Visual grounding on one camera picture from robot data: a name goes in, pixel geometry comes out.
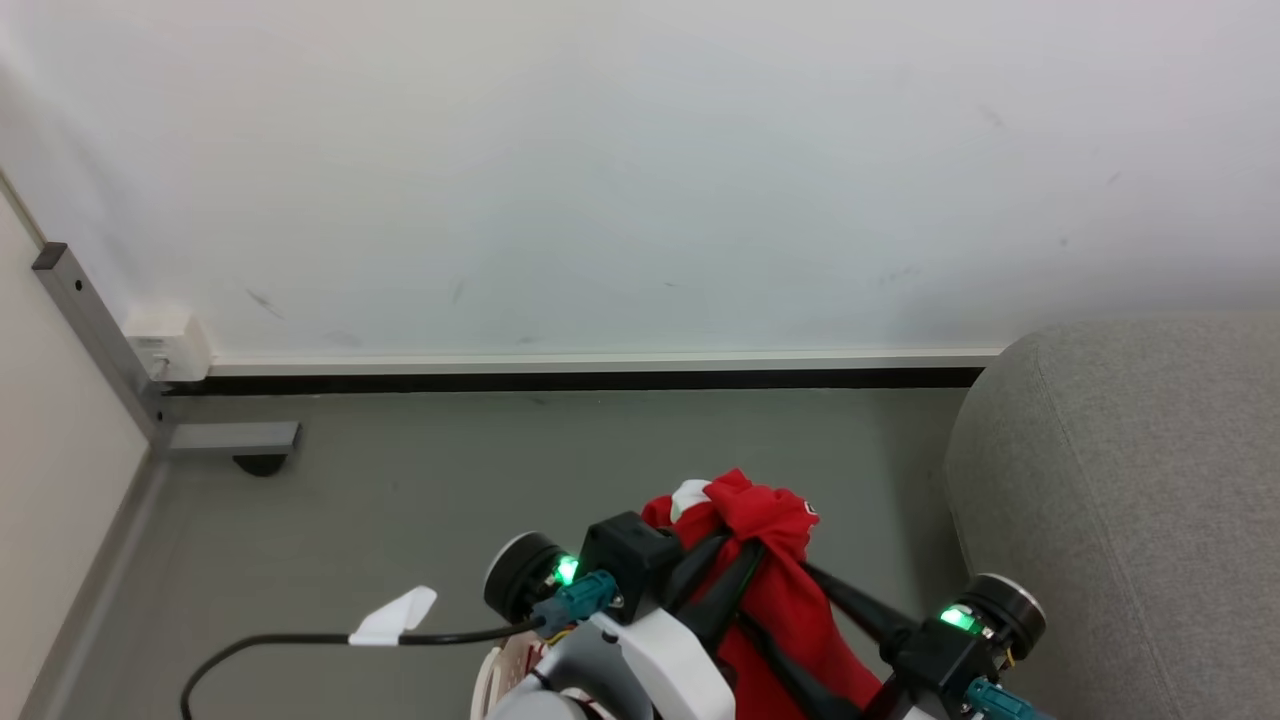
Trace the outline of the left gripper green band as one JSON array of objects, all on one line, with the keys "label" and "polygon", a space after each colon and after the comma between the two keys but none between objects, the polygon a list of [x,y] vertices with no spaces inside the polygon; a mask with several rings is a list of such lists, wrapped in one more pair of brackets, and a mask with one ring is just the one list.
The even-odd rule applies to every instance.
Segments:
[{"label": "left gripper green band", "polygon": [[[696,543],[668,575],[668,610],[680,611],[716,568],[730,533],[712,533]],[[759,539],[746,542],[700,598],[700,644],[718,651],[756,569],[765,556]],[[527,620],[532,606],[573,582],[579,559],[540,532],[509,541],[493,559],[483,587],[485,605],[509,624]]]}]

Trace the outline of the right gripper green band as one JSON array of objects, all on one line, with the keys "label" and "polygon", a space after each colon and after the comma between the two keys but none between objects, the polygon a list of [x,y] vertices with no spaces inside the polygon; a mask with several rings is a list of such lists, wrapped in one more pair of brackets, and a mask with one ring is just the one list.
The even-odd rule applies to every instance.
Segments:
[{"label": "right gripper green band", "polygon": [[[901,644],[916,629],[916,620],[876,597],[804,562],[803,570],[822,594],[873,643]],[[1018,583],[982,573],[938,614],[963,632],[982,635],[1007,652],[1032,652],[1047,628],[1039,602]],[[805,667],[791,660],[781,644],[753,616],[745,616],[745,635],[805,719],[863,719],[850,700],[828,691]]]}]

